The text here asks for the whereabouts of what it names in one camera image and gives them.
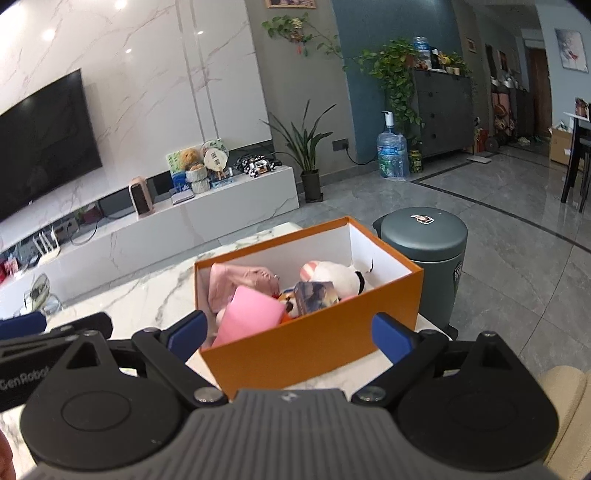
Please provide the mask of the pink wallet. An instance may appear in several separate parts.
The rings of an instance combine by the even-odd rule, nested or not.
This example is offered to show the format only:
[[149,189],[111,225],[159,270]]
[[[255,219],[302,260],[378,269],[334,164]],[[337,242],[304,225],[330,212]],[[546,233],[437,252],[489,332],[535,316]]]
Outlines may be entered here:
[[279,300],[240,286],[228,305],[217,314],[217,333],[211,347],[250,337],[280,325],[286,309]]

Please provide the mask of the white pink crochet bunny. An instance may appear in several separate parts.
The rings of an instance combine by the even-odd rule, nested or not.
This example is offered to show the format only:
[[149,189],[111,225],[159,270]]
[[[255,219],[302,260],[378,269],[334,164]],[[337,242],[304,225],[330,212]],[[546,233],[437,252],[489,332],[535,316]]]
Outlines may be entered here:
[[331,282],[339,299],[349,299],[373,290],[368,273],[329,261],[312,260],[301,266],[300,278],[305,282]]

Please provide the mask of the orange cardboard box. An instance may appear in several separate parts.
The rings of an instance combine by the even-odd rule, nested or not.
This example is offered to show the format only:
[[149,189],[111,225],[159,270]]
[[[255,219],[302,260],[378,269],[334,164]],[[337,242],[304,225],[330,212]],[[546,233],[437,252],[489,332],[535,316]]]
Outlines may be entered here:
[[216,325],[207,302],[209,270],[215,263],[266,267],[283,288],[300,279],[310,260],[355,266],[368,291],[353,299],[291,320],[254,336],[199,354],[219,387],[235,397],[241,389],[280,389],[329,373],[376,351],[373,317],[386,312],[413,329],[421,302],[424,271],[351,217],[342,217],[225,253],[194,265],[195,306],[208,326]]

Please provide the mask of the dark card box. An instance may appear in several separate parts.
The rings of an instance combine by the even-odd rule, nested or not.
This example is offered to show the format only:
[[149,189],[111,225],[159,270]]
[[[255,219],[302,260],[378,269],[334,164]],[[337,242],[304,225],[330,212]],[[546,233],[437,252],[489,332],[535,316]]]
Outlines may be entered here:
[[310,315],[339,303],[332,282],[297,282],[294,286],[294,317]]

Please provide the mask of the red panda sailor plush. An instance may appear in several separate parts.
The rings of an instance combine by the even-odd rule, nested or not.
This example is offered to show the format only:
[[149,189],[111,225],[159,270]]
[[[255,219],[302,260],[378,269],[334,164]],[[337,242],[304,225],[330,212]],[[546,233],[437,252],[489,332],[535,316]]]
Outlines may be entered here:
[[300,316],[300,311],[297,307],[297,298],[296,294],[294,293],[294,288],[288,288],[283,290],[280,293],[280,296],[277,297],[281,304],[283,304],[284,309],[286,309],[286,315],[290,319],[296,319]]

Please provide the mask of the small white desk fan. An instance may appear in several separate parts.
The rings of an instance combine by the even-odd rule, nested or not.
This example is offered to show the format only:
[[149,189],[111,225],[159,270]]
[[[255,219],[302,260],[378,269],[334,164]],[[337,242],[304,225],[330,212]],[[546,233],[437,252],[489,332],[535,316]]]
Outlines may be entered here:
[[36,278],[23,296],[24,305],[20,309],[21,314],[40,312],[45,316],[51,316],[63,309],[62,302],[51,292],[51,284],[46,274]]

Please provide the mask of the white wifi router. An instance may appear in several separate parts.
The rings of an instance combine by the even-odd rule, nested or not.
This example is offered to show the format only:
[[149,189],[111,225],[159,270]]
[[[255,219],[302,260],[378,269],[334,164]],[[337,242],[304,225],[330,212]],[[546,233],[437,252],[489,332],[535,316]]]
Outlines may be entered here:
[[54,260],[61,252],[54,228],[51,228],[49,231],[40,231],[32,237],[32,240],[40,254],[39,265],[44,265]]

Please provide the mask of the white marble tv console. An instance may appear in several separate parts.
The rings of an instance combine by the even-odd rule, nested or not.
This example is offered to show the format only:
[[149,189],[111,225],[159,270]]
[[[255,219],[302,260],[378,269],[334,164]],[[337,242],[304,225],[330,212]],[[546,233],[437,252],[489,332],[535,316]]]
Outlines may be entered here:
[[62,301],[300,207],[294,170],[287,166],[257,178],[235,177],[179,205],[156,204],[143,218],[128,215],[97,229],[82,245],[65,245],[59,255],[1,284],[1,316],[24,307],[25,293],[45,274]]

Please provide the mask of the grey green trash bin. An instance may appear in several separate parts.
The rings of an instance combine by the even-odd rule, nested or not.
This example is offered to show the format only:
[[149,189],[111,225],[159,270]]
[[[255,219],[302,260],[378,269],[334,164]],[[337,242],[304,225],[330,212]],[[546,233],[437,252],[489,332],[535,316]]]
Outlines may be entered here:
[[456,215],[432,207],[408,207],[373,223],[380,239],[424,270],[419,313],[452,339],[451,325],[463,273],[468,228]]

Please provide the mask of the pink desktop heater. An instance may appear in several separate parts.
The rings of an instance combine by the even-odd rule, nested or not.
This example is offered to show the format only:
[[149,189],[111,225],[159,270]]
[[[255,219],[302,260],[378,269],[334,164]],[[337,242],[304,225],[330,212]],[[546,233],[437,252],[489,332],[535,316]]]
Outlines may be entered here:
[[132,179],[128,185],[128,192],[137,218],[143,218],[153,213],[151,195],[144,178],[135,177]]

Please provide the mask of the brown teddy bear in pot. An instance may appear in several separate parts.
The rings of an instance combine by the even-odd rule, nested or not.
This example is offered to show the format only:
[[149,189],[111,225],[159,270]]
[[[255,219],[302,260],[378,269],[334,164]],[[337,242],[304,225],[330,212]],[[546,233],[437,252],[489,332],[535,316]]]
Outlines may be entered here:
[[211,189],[207,169],[196,148],[187,148],[180,152],[180,165],[185,173],[186,183],[195,195]]

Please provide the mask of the round paper fan ornament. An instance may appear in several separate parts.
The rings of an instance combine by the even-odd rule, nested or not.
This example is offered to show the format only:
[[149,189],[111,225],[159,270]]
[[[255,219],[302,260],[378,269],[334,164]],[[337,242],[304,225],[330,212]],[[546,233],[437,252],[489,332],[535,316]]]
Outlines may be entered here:
[[205,168],[212,173],[215,181],[220,181],[226,177],[228,148],[225,147],[221,139],[204,142],[201,147],[201,157]]

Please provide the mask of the blue water jug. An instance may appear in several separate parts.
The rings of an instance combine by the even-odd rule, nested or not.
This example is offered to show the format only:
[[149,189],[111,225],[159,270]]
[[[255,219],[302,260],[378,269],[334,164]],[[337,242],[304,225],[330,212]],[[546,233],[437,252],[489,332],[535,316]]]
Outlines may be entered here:
[[404,181],[410,174],[407,139],[394,131],[394,113],[384,111],[385,130],[377,138],[377,159],[384,178]]

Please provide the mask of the potted long-leaf plant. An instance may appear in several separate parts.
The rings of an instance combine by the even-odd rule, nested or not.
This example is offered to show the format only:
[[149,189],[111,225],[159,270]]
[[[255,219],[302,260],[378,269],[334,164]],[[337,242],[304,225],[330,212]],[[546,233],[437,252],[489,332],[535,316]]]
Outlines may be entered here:
[[318,170],[317,149],[322,140],[332,136],[332,131],[318,132],[318,126],[325,115],[335,108],[335,104],[322,111],[312,123],[311,128],[308,128],[307,118],[310,105],[311,100],[308,100],[304,107],[300,126],[295,125],[294,122],[290,122],[290,127],[285,126],[273,112],[269,113],[269,120],[264,124],[280,135],[286,146],[286,149],[276,150],[273,154],[290,157],[300,167],[305,202],[320,203],[324,200],[324,193],[322,193],[320,170]]

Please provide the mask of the dark grey drawer cabinet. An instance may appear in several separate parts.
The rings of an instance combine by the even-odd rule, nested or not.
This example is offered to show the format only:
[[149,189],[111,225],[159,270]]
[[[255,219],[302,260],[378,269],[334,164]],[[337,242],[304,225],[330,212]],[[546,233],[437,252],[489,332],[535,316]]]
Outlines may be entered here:
[[414,72],[416,112],[424,158],[471,147],[474,142],[472,80],[437,71]]

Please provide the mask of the dark dining chair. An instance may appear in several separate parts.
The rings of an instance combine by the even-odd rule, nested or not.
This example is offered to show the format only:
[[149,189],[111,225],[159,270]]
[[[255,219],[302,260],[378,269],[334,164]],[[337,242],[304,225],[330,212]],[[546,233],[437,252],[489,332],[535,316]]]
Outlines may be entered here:
[[579,173],[580,163],[583,163],[583,176],[581,180],[580,202],[578,210],[584,212],[590,192],[590,121],[576,114],[567,113],[573,121],[571,148],[567,173],[561,195],[561,202],[566,203],[570,191],[575,187]]

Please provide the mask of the cardboard box on floor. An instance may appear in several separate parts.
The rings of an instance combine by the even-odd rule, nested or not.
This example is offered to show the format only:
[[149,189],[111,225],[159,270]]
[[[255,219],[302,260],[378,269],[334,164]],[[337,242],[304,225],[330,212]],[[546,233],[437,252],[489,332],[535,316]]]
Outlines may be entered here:
[[568,131],[552,128],[550,154],[551,161],[568,165],[570,160],[572,134]]

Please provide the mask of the trailing green ivy plant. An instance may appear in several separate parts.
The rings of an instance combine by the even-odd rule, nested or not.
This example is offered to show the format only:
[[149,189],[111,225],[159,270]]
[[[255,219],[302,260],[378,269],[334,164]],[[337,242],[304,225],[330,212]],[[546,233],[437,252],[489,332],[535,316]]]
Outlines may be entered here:
[[363,50],[356,63],[379,82],[400,133],[409,136],[422,120],[413,107],[414,69],[418,50],[405,38],[391,40],[376,51]]

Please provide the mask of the black wall television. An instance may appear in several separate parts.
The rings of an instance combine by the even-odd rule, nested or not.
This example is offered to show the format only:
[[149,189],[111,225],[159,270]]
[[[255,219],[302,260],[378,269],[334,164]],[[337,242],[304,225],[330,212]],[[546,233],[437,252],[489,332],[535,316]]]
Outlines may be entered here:
[[1,218],[102,167],[80,70],[1,115]]

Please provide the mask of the framed wall picture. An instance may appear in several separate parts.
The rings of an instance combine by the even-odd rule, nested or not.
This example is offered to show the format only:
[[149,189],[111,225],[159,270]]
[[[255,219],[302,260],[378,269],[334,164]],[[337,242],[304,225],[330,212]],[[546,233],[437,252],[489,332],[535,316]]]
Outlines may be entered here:
[[566,29],[555,30],[559,56],[564,69],[588,73],[589,68],[580,32]]

